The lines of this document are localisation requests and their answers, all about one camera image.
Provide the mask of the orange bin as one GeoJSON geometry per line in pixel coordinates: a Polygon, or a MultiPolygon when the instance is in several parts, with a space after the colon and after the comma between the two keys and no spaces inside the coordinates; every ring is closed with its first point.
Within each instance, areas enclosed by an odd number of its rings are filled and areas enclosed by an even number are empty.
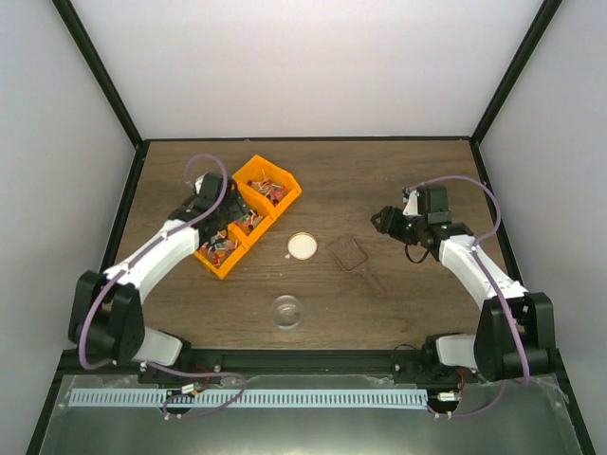
{"type": "Polygon", "coordinates": [[[235,222],[229,224],[229,231],[246,246],[254,246],[271,228],[274,218],[270,211],[251,209],[235,222]]]}
{"type": "Polygon", "coordinates": [[[254,155],[232,178],[269,210],[276,220],[299,198],[303,190],[295,176],[260,155],[254,155]]]}
{"type": "Polygon", "coordinates": [[[230,224],[212,236],[193,255],[218,279],[223,280],[248,251],[246,235],[236,225],[230,224]]]}

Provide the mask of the brown plastic scoop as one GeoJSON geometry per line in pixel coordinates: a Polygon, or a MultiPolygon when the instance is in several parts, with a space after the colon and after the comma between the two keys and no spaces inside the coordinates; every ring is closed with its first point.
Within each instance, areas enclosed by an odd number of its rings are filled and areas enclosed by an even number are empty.
{"type": "Polygon", "coordinates": [[[370,268],[370,255],[353,234],[344,234],[326,247],[330,257],[346,273],[358,273],[378,296],[386,291],[370,268]]]}

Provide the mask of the clear plastic jar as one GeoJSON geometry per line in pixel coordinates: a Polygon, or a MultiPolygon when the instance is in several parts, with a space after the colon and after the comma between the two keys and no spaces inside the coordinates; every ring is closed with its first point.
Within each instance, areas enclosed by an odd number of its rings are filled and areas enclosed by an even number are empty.
{"type": "Polygon", "coordinates": [[[301,324],[304,317],[304,307],[294,296],[282,295],[272,303],[270,316],[272,323],[277,328],[292,330],[301,324]]]}

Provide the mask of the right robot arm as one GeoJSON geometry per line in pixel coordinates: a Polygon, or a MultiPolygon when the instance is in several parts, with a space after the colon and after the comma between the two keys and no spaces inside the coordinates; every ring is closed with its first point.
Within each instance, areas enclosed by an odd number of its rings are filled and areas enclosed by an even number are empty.
{"type": "Polygon", "coordinates": [[[374,228],[404,246],[421,246],[448,269],[480,309],[474,335],[428,337],[422,373],[441,382],[455,367],[488,381],[555,371],[557,347],[551,299],[509,277],[482,249],[468,226],[451,218],[447,189],[421,185],[403,192],[402,209],[386,206],[371,218],[374,228]]]}

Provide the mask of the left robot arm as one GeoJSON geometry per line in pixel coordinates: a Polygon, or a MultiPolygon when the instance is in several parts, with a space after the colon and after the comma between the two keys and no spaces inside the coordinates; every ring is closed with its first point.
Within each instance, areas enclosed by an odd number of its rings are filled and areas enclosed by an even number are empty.
{"type": "Polygon", "coordinates": [[[81,365],[94,370],[109,363],[154,363],[172,382],[186,381],[193,374],[194,361],[182,352],[184,341],[147,327],[143,303],[182,260],[216,243],[228,225],[247,211],[231,177],[205,173],[159,232],[136,252],[102,272],[83,273],[68,327],[81,365]]]}

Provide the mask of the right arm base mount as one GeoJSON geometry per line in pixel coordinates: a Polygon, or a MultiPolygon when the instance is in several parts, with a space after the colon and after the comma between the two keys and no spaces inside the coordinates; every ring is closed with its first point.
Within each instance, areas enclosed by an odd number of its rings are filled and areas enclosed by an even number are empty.
{"type": "Polygon", "coordinates": [[[453,385],[458,389],[461,383],[474,381],[475,376],[465,367],[443,365],[432,348],[415,348],[407,343],[394,347],[390,363],[395,380],[404,383],[453,385]]]}

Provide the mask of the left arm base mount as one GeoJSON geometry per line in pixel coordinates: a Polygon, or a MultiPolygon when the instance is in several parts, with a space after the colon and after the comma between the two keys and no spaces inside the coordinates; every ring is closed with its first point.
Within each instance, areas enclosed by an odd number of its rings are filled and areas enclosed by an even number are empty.
{"type": "Polygon", "coordinates": [[[139,363],[138,381],[141,384],[181,386],[187,383],[218,384],[221,380],[221,357],[185,354],[174,365],[158,367],[153,362],[139,363]]]}

